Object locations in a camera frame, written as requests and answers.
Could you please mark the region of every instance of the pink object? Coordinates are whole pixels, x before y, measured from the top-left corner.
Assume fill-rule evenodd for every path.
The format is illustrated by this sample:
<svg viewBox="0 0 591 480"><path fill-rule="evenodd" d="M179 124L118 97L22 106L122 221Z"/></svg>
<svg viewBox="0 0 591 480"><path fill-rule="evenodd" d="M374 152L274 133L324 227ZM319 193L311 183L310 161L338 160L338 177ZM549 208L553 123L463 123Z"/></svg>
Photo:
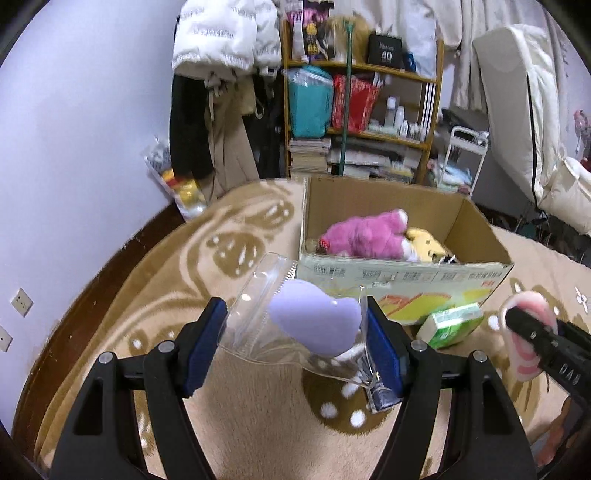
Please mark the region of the pink object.
<svg viewBox="0 0 591 480"><path fill-rule="evenodd" d="M556 315L548 305L541 293L524 291L513 295L507 300L499 311L499 326L509 352L511 371L519 382L528 382L542 373L538 367L540 357L536 355L534 348L515 332L507 328L505 315L513 307L520 308L535 317L544 325L549 326L554 333L558 333Z"/></svg>
<svg viewBox="0 0 591 480"><path fill-rule="evenodd" d="M393 210L377 216L352 217L339 222L320 237L320 245L330 255L380 260L415 260L411 242L404 236L408 215Z"/></svg>
<svg viewBox="0 0 591 480"><path fill-rule="evenodd" d="M577 110L574 113L574 133L577 137L581 137L582 135L589 136L589 120L587 119L587 115L582 110Z"/></svg>

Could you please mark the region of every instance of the stack of books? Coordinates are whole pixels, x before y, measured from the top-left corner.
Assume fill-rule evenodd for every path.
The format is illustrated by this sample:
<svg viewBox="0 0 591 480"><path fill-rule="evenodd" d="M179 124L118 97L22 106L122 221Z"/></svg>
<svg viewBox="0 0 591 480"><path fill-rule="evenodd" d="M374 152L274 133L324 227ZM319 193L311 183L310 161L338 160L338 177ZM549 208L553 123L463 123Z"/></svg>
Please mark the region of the stack of books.
<svg viewBox="0 0 591 480"><path fill-rule="evenodd" d="M340 163L340 150L337 148L331 150L326 161L329 165L338 166ZM385 155L347 150L343 175L357 179L380 178L411 183L414 172L404 166L401 161L392 162L390 157Z"/></svg>
<svg viewBox="0 0 591 480"><path fill-rule="evenodd" d="M296 176L328 173L326 156L330 151L330 138L297 139L289 144L291 172Z"/></svg>

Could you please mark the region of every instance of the white wall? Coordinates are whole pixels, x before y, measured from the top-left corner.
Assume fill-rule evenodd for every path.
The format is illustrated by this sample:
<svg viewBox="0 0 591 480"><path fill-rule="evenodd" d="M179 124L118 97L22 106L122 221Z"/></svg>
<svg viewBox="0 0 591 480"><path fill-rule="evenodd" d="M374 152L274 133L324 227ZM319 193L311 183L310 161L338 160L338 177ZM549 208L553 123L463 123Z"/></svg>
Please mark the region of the white wall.
<svg viewBox="0 0 591 480"><path fill-rule="evenodd" d="M168 200L139 156L167 135L182 0L53 0L0 68L0 420L72 301ZM26 318L10 305L19 287Z"/></svg>
<svg viewBox="0 0 591 480"><path fill-rule="evenodd" d="M568 75L570 128L567 137L563 138L563 142L567 147L568 154L578 159L575 155L577 137L574 132L573 114L576 110L584 110L591 118L591 75L570 42L566 51L566 62L568 64L565 70Z"/></svg>

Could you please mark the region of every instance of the black box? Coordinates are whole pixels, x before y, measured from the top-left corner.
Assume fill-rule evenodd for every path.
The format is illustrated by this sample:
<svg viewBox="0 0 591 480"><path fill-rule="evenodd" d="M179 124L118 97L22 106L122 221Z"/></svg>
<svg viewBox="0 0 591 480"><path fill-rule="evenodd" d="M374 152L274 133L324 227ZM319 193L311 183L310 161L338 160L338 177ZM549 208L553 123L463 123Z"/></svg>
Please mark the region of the black box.
<svg viewBox="0 0 591 480"><path fill-rule="evenodd" d="M372 33L368 41L368 63L392 69L403 69L402 39Z"/></svg>

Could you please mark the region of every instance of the green tissue box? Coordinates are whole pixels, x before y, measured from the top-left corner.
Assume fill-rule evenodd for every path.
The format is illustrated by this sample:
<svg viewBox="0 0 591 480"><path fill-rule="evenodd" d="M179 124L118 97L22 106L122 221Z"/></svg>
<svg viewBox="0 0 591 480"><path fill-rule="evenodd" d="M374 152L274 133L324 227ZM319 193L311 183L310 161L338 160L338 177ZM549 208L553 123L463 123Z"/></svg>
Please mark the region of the green tissue box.
<svg viewBox="0 0 591 480"><path fill-rule="evenodd" d="M417 339L432 348L445 348L461 342L482 322L483 314L477 303L432 313L417 333Z"/></svg>

